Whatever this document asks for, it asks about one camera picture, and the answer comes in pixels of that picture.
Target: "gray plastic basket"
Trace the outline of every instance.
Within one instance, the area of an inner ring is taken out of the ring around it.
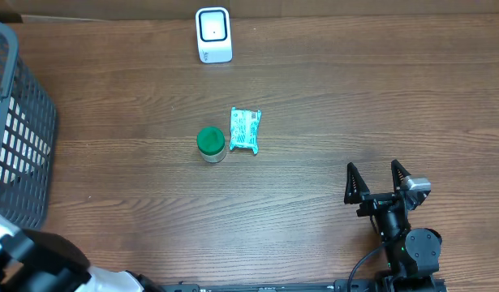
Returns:
[[[0,23],[0,213],[20,227],[44,223],[57,114]]]

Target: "jar with green lid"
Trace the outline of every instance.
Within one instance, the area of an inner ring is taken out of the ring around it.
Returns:
[[[206,127],[197,135],[197,146],[202,158],[217,163],[226,156],[226,139],[217,127]]]

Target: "wooden tabletop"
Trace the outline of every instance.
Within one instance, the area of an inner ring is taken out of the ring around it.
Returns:
[[[499,291],[499,15],[233,19],[204,65],[192,20],[12,26],[58,107],[45,230],[161,283],[333,281],[379,244],[343,204],[397,158],[432,193],[451,291]],[[262,110],[260,152],[204,162],[202,127]],[[357,277],[386,268],[367,262]]]

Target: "plastic packet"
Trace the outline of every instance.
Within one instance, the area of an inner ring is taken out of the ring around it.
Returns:
[[[231,109],[231,141],[230,150],[236,148],[252,149],[253,154],[258,153],[258,125],[262,117],[261,110]]]

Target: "basket handle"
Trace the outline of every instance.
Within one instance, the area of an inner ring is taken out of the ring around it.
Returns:
[[[19,57],[19,41],[15,32],[5,24],[0,23],[0,34],[7,41],[7,60],[0,83],[0,99],[7,98],[11,94],[13,77],[15,76],[16,61]]]

